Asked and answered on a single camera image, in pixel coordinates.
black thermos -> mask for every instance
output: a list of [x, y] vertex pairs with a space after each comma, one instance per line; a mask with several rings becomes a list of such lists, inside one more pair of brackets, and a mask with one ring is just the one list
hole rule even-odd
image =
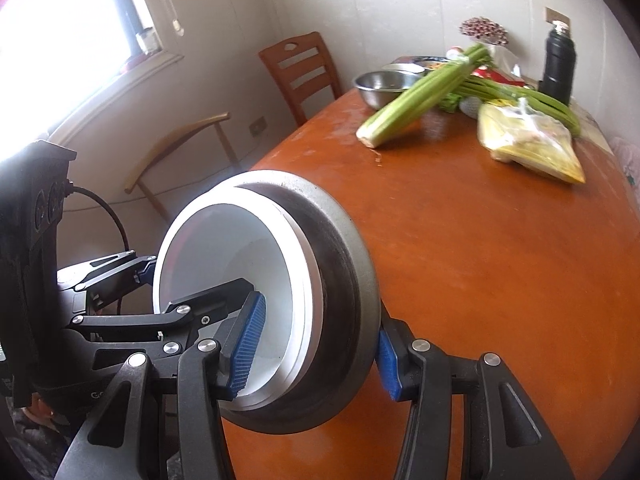
[[569, 27], [564, 22], [554, 22], [554, 28], [546, 38], [545, 75], [538, 90], [568, 105], [574, 84], [574, 69], [575, 45]]

wooden chair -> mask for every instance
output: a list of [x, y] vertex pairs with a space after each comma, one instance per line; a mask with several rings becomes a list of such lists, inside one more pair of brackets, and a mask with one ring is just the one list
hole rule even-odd
[[[283, 61], [312, 48], [318, 50], [318, 53], [314, 56], [307, 57], [285, 68], [280, 67], [280, 63]], [[301, 106], [302, 101], [327, 86], [331, 86], [331, 90], [334, 92], [336, 99], [342, 95], [342, 88], [340, 87], [334, 61], [331, 59], [331, 54], [329, 54], [319, 32], [312, 32], [304, 36], [297, 36], [281, 41], [280, 43], [261, 50], [258, 56], [260, 56], [267, 70], [275, 79], [298, 126], [306, 123], [306, 115]], [[324, 67], [324, 72], [320, 75], [316, 75], [314, 78], [305, 81], [296, 88], [291, 86], [294, 81], [303, 75], [320, 67]]]
[[220, 126], [221, 122], [227, 121], [230, 118], [231, 114], [229, 112], [226, 112], [224, 114], [219, 114], [207, 119], [203, 119], [201, 121], [198, 121], [197, 123], [186, 124], [185, 126], [176, 128], [175, 130], [168, 133], [166, 136], [156, 142], [151, 150], [149, 150], [145, 157], [140, 160], [140, 162], [130, 173], [125, 182], [125, 193], [130, 194], [134, 190], [134, 188], [138, 186], [142, 193], [144, 193], [144, 195], [148, 198], [149, 202], [151, 202], [153, 208], [164, 219], [164, 221], [167, 222], [167, 224], [171, 224], [171, 215], [169, 215], [169, 212], [158, 200], [158, 197], [151, 193], [151, 190], [145, 185], [144, 182], [142, 182], [143, 175], [149, 169], [154, 167], [158, 162], [180, 148], [180, 146], [187, 142], [187, 140], [191, 139], [191, 137], [204, 130], [205, 128], [208, 128], [209, 126], [213, 126], [216, 129], [216, 133], [218, 134], [218, 138], [220, 139], [220, 144], [222, 144], [222, 148], [225, 150], [226, 156], [228, 157], [231, 166], [238, 172], [242, 171], [240, 162], [238, 161], [238, 157], [236, 156], [236, 152], [234, 152], [231, 143], [226, 138], [226, 135], [222, 130], [222, 126]]

clear plastic bag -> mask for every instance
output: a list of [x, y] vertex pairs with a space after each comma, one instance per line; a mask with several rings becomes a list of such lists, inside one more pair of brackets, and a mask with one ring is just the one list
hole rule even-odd
[[501, 162], [517, 162], [537, 173], [583, 184], [584, 171], [560, 122], [520, 98], [518, 105], [489, 102], [478, 112], [478, 140]]

window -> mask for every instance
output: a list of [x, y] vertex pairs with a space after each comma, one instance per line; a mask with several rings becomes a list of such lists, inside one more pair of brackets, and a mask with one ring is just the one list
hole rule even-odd
[[136, 35], [155, 35], [143, 0], [8, 0], [0, 9], [0, 159], [50, 133], [144, 57]]

wall socket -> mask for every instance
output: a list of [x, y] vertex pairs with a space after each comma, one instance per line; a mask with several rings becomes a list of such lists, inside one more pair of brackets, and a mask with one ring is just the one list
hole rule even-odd
[[266, 129], [267, 119], [264, 116], [258, 117], [253, 123], [249, 124], [249, 131], [254, 137], [257, 137]]
[[545, 21], [547, 23], [553, 23], [556, 20], [558, 22], [566, 23], [569, 26], [569, 29], [571, 29], [571, 20], [569, 19], [569, 17], [558, 12], [557, 10], [553, 10], [553, 9], [549, 9], [548, 7], [545, 7]]

